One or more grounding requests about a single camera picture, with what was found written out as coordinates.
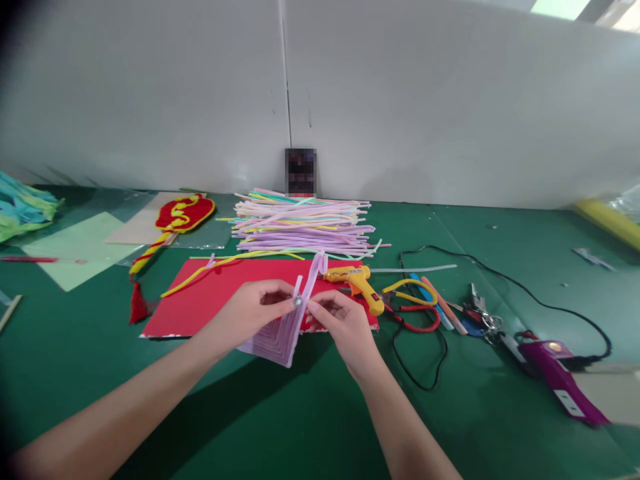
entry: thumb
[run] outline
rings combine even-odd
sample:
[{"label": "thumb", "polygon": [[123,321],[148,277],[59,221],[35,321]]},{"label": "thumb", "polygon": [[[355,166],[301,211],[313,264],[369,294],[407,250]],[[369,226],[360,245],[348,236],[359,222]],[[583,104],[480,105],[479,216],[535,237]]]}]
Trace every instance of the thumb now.
[{"label": "thumb", "polygon": [[313,317],[318,320],[318,322],[322,323],[329,332],[334,330],[340,322],[340,320],[330,314],[326,308],[314,300],[307,300],[307,310],[309,310]]},{"label": "thumb", "polygon": [[265,305],[265,312],[271,320],[275,320],[278,317],[282,317],[295,310],[295,304],[293,299],[282,300],[282,302],[274,303],[272,305]]}]

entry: hand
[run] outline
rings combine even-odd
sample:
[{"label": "hand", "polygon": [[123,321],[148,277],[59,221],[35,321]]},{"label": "hand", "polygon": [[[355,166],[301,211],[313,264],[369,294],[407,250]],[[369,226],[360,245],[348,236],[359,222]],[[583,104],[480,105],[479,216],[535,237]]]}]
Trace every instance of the hand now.
[{"label": "hand", "polygon": [[198,333],[231,351],[269,322],[295,309],[293,287],[282,280],[247,282]]},{"label": "hand", "polygon": [[367,314],[358,302],[337,290],[314,295],[307,310],[324,325],[356,381],[376,375],[385,365],[373,341]]}]

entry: power cord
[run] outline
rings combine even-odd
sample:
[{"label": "power cord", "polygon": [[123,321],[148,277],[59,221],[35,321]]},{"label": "power cord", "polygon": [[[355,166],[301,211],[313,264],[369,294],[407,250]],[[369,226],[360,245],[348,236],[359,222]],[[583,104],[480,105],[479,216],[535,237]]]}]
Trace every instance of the power cord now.
[{"label": "power cord", "polygon": [[[402,255],[404,255],[406,253],[418,253],[420,250],[400,252],[400,255],[398,256],[398,260],[400,262],[400,268],[404,268],[404,265],[402,264]],[[406,272],[402,272],[402,277],[403,278],[407,278]],[[407,288],[409,289],[409,291],[411,292],[411,294],[414,297],[417,296],[416,293],[414,292],[413,288],[411,287],[410,283],[407,284]],[[433,383],[431,384],[430,387],[426,387],[426,386],[422,385],[420,382],[418,382],[418,380],[411,374],[411,372],[409,371],[408,366],[402,360],[402,357],[400,356],[400,352],[398,351],[398,346],[397,346],[396,342],[398,340],[398,337],[400,336],[400,332],[402,332],[402,330],[404,330],[406,328],[407,328],[407,326],[405,325],[405,320],[402,319],[402,322],[400,322],[400,325],[398,326],[398,330],[396,330],[395,333],[393,334],[393,352],[395,353],[396,358],[398,358],[398,362],[400,363],[400,366],[402,367],[402,370],[405,371],[405,373],[410,378],[410,380],[415,384],[415,386],[418,387],[420,390],[423,390],[423,391],[426,391],[426,392],[432,392],[438,387],[438,384],[440,382],[440,372],[442,370],[442,364],[444,363],[445,358],[447,358],[447,354],[449,353],[449,344],[447,343],[447,339],[445,338],[445,336],[442,334],[442,332],[439,329],[435,330],[435,334],[438,336],[438,338],[440,339],[440,342],[442,343],[442,356],[440,356],[440,360],[438,361],[438,365],[435,368],[435,375],[433,377]]]},{"label": "power cord", "polygon": [[[402,256],[404,254],[408,254],[408,253],[418,253],[424,249],[435,249],[438,251],[441,251],[443,253],[447,253],[449,255],[455,255],[457,257],[467,257],[470,258],[471,260],[473,260],[474,262],[476,262],[478,265],[480,265],[482,268],[484,268],[485,270],[488,270],[490,272],[492,272],[493,274],[497,275],[498,277],[502,277],[506,280],[509,280],[510,282],[512,282],[514,285],[517,285],[518,287],[520,287],[522,290],[524,290],[524,292],[526,292],[526,294],[528,294],[532,299],[534,299],[538,304],[542,305],[545,308],[548,309],[552,309],[552,310],[558,310],[558,311],[563,311],[566,313],[570,313],[572,315],[575,315],[576,317],[584,320],[585,322],[587,322],[590,326],[592,326],[599,334],[600,336],[602,336],[604,342],[605,342],[605,352],[602,355],[586,355],[586,356],[579,356],[579,357],[572,357],[572,358],[567,358],[567,359],[561,359],[560,362],[562,362],[562,364],[570,371],[582,371],[584,370],[584,368],[588,367],[589,365],[591,365],[594,362],[600,361],[604,358],[607,358],[608,356],[611,355],[611,351],[612,351],[612,346],[611,346],[611,340],[609,339],[609,337],[607,336],[607,334],[604,332],[604,330],[602,330],[602,328],[600,328],[600,325],[598,325],[596,322],[594,322],[593,320],[587,318],[586,316],[582,315],[581,313],[578,313],[574,310],[570,310],[570,309],[566,309],[566,308],[562,308],[562,307],[554,307],[552,305],[547,305],[546,303],[538,300],[538,298],[532,294],[532,292],[526,288],[522,283],[518,282],[517,280],[514,280],[513,278],[511,278],[508,275],[505,275],[504,273],[500,273],[497,270],[494,270],[488,266],[486,266],[484,263],[482,263],[480,260],[478,260],[476,257],[474,257],[473,255],[469,255],[467,253],[455,253],[449,250],[445,250],[444,248],[440,248],[437,247],[436,245],[423,245],[422,247],[418,248],[418,250],[412,250],[412,251],[404,251],[400,253],[399,256],[399,260],[400,260],[400,267],[404,268],[403,262],[402,262]],[[438,369],[436,370],[436,384],[437,384],[437,379],[439,376],[439,369],[440,366],[442,366],[442,361],[444,360],[444,357],[447,354],[447,349],[445,348],[445,353],[443,355],[443,358],[441,359],[440,363],[438,364]],[[405,372],[407,372],[407,374],[409,375],[409,377],[415,382],[415,380],[413,379],[413,377],[409,374],[409,372],[407,371],[406,367],[404,366],[404,364],[402,364],[402,360],[400,360],[401,365],[405,368]]]}]

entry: cardboard sheet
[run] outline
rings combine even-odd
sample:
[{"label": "cardboard sheet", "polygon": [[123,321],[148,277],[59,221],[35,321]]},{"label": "cardboard sheet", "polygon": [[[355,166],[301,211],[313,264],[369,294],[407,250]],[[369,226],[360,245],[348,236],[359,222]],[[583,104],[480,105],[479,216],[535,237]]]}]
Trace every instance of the cardboard sheet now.
[{"label": "cardboard sheet", "polygon": [[[158,212],[168,202],[176,197],[191,195],[184,192],[160,192],[142,210],[136,213],[128,222],[114,231],[105,243],[130,243],[132,245],[150,245],[154,243],[162,231],[155,227]],[[176,235],[168,238],[164,245],[170,245]]]},{"label": "cardboard sheet", "polygon": [[[188,260],[171,286],[180,284],[195,270],[206,264],[207,260]],[[362,262],[329,260],[329,268],[345,265],[358,266],[362,265]],[[184,290],[164,298],[149,320],[141,337],[190,337],[195,335],[218,313],[244,282],[279,278],[294,285],[297,276],[304,275],[304,285],[310,266],[311,260],[247,259],[214,267],[203,273],[200,278]],[[312,295],[344,286],[344,283],[330,283],[318,279]],[[361,303],[367,312],[369,311],[364,299],[356,298],[356,301]],[[368,313],[367,317],[371,328],[377,330],[379,328],[377,318]],[[308,330],[310,326],[311,324],[303,321],[300,328],[301,333]]]},{"label": "cardboard sheet", "polygon": [[116,264],[134,250],[133,245],[109,245],[105,238],[122,226],[113,215],[102,212],[48,237],[23,245],[33,257],[59,257],[58,263],[38,263],[64,291],[76,288]]}]

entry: red tassel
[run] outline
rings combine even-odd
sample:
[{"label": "red tassel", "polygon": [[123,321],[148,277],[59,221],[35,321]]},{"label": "red tassel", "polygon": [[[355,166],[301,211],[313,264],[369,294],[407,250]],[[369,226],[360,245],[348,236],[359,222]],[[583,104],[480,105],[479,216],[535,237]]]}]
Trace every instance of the red tassel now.
[{"label": "red tassel", "polygon": [[129,324],[138,323],[151,314],[147,301],[142,296],[142,290],[140,289],[140,282],[133,279],[133,275],[129,278],[133,284],[133,294],[131,296],[131,316],[129,318]]}]

